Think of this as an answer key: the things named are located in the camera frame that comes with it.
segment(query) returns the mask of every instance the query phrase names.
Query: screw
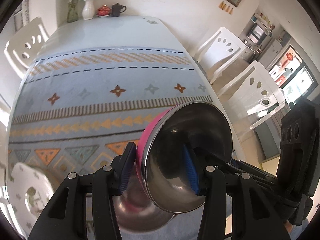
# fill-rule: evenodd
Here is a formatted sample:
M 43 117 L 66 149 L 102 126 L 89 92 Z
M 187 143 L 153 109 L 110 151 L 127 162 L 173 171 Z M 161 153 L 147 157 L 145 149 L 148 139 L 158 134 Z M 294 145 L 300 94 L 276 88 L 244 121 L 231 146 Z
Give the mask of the screw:
M 106 165 L 106 166 L 103 166 L 103 171 L 111 171 L 112 170 L 112 166 L 111 165 Z
M 68 174 L 68 178 L 69 179 L 74 179 L 77 176 L 77 174 L 75 172 L 69 173 Z
M 214 172 L 215 168 L 213 166 L 206 166 L 206 171 L 208 172 Z
M 248 173 L 242 173 L 241 177 L 244 178 L 244 179 L 249 179 L 250 175 Z

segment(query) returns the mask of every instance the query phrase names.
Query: black mug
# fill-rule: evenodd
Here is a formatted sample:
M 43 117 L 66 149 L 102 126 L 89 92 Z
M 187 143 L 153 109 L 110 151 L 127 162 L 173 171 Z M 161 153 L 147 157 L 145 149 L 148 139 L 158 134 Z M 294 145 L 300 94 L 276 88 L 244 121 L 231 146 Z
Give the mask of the black mug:
M 123 5 L 119 4 L 119 3 L 114 4 L 112 6 L 112 14 L 111 15 L 112 15 L 112 17 L 119 17 L 120 13 L 124 12 L 126 9 L 127 9 L 126 6 L 123 6 Z

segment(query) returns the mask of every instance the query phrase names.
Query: white plate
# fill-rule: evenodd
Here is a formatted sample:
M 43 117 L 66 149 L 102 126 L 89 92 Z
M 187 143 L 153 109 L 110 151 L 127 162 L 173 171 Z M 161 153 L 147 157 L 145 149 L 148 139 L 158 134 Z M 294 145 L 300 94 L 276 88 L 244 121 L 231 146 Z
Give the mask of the white plate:
M 53 195 L 51 183 L 40 171 L 24 163 L 17 163 L 7 182 L 7 191 L 17 221 L 29 235 Z
M 98 17 L 100 17 L 100 18 L 104 18 L 104 17 L 108 17 L 108 16 L 110 16 L 111 14 L 109 14 L 109 15 L 98 15 L 98 14 L 96 14 L 96 16 L 98 16 Z

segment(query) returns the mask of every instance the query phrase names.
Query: shelf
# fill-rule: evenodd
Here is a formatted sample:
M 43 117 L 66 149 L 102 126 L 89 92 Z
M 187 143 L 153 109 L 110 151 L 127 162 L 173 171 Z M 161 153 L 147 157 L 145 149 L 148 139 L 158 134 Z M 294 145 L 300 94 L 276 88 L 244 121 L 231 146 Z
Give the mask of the shelf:
M 261 20 L 263 20 L 263 19 L 261 19 L 261 17 L 260 17 L 258 14 L 256 14 L 256 13 L 255 13 L 253 16 L 256 17 L 257 21 L 252 20 L 252 18 L 251 18 L 251 20 L 252 20 L 254 23 L 258 24 L 259 27 L 263 29 L 263 31 L 264 31 L 264 33 L 265 33 L 266 35 L 268 35 L 269 37 L 272 37 L 271 29 L 270 29 L 269 27 L 265 26 L 265 24 L 261 21 Z

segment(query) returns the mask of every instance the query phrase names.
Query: star pattern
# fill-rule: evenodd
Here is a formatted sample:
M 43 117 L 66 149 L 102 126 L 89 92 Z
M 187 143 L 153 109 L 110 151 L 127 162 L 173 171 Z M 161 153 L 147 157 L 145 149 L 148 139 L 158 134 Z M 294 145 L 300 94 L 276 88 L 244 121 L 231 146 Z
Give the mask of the star pattern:
M 82 92 L 79 94 L 79 96 L 82 98 L 82 100 L 84 100 L 88 95 L 90 95 L 91 93 L 88 92 L 85 88 L 82 90 Z
M 183 91 L 186 89 L 185 87 L 182 87 L 179 83 L 177 84 L 177 86 L 174 88 L 176 90 L 179 90 L 180 93 L 183 94 Z
M 198 88 L 199 88 L 200 90 L 202 90 L 203 92 L 205 92 L 205 86 L 203 86 L 202 84 L 199 84 Z
M 158 90 L 159 88 L 157 88 L 157 87 L 154 87 L 152 84 L 150 84 L 147 88 L 145 88 L 144 90 L 146 90 L 146 91 L 150 91 L 151 92 L 151 94 L 155 94 L 155 92 Z
M 120 86 L 116 86 L 115 89 L 111 90 L 110 93 L 114 93 L 117 97 L 121 96 L 121 93 L 126 92 L 125 89 L 120 88 Z
M 52 97 L 48 99 L 49 102 L 51 102 L 51 105 L 53 106 L 54 103 L 59 99 L 60 97 L 57 96 L 57 93 L 54 93 Z

